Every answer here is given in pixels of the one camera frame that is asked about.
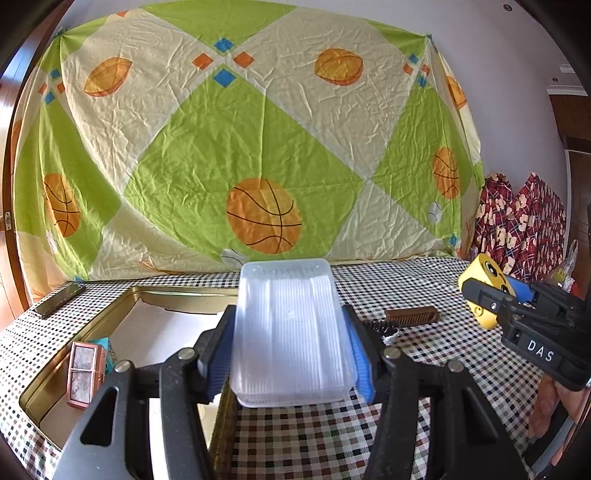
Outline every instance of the wrinkled fabric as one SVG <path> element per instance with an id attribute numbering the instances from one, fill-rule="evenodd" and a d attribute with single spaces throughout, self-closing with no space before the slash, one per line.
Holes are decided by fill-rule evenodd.
<path id="1" fill-rule="evenodd" d="M 462 257 L 483 185 L 430 37 L 255 1 L 148 5 L 58 35 L 14 138 L 34 298 L 251 260 Z"/>
<path id="2" fill-rule="evenodd" d="M 474 247 L 523 281 L 541 281 L 563 260 L 562 200 L 535 173 L 517 195 L 502 174 L 486 179 L 476 213 Z"/>

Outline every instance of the person's hand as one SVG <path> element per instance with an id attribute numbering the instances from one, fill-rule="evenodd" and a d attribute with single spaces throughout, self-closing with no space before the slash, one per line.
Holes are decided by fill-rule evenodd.
<path id="1" fill-rule="evenodd" d="M 538 386 L 538 396 L 535 399 L 534 411 L 530 415 L 528 437 L 541 437 L 548 431 L 550 419 L 559 401 L 562 402 L 562 405 L 564 405 L 564 408 L 569 413 L 569 417 L 573 419 L 576 425 L 583 415 L 583 409 L 588 396 L 588 388 L 584 388 L 579 392 L 571 392 L 558 382 L 552 380 L 548 375 L 544 375 Z M 556 454 L 552 457 L 553 465 L 556 465 L 558 460 L 560 460 L 573 432 L 574 426 L 570 429 L 564 444 L 560 446 Z"/>

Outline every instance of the checkered tablecloth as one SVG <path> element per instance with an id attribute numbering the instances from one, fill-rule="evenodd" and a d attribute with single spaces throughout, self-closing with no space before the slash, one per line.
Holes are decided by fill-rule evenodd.
<path id="1" fill-rule="evenodd" d="M 417 361 L 461 360 L 503 421 L 518 450 L 541 372 L 504 348 L 500 332 L 472 319 L 457 288 L 467 263 L 454 258 L 334 267 L 343 302 L 361 318 L 381 320 L 384 309 L 435 305 L 435 326 L 403 331 L 399 346 Z M 171 275 L 88 283 L 87 290 L 46 320 L 30 310 L 0 333 L 0 432 L 38 479 L 51 479 L 60 451 L 45 440 L 18 404 L 42 367 L 95 315 L 133 285 L 237 287 L 238 274 Z M 240 408 L 232 451 L 233 479 L 360 478 L 369 458 L 379 406 L 352 393 L 339 403 L 293 408 Z M 428 399 L 417 419 L 414 478 L 424 476 Z"/>

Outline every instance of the small photo frame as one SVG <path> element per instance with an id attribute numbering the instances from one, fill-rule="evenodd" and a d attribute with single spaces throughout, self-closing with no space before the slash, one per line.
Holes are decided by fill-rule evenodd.
<path id="1" fill-rule="evenodd" d="M 73 342 L 68 367 L 66 402 L 70 407 L 86 408 L 105 380 L 107 352 L 101 345 Z"/>

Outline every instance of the wooden door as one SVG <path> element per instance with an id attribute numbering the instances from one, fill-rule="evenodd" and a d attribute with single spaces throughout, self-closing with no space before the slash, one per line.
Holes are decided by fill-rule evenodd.
<path id="1" fill-rule="evenodd" d="M 72 3 L 73 0 L 63 0 L 50 12 L 24 40 L 6 71 L 0 72 L 0 329 L 29 307 L 17 239 L 11 222 L 12 176 L 19 132 L 18 126 L 13 128 L 14 113 L 25 82 Z"/>
<path id="2" fill-rule="evenodd" d="M 591 98 L 577 95 L 550 95 L 559 133 L 568 137 L 568 144 L 576 145 L 575 150 L 587 151 L 591 144 Z M 591 258 L 589 255 L 589 218 L 587 206 L 591 203 L 591 151 L 569 152 L 571 218 L 569 245 L 579 240 L 579 255 L 574 269 L 582 294 L 587 292 L 591 280 Z"/>

